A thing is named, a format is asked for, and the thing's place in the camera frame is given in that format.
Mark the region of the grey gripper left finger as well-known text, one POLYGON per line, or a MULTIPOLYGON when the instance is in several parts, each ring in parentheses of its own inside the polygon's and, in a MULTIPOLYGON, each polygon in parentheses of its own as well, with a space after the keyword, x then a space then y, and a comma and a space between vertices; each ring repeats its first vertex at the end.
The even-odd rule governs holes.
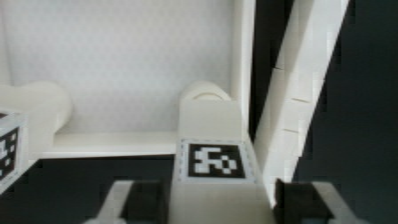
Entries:
POLYGON ((98 215, 82 224, 168 224, 169 201, 164 182, 114 182, 98 215))

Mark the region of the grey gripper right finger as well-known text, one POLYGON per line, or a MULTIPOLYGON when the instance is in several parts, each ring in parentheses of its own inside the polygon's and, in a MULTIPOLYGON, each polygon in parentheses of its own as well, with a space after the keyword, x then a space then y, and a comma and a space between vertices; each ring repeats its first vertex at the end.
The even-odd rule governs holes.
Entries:
POLYGON ((276 181, 274 217, 278 224, 370 224, 349 207, 329 182, 276 181))

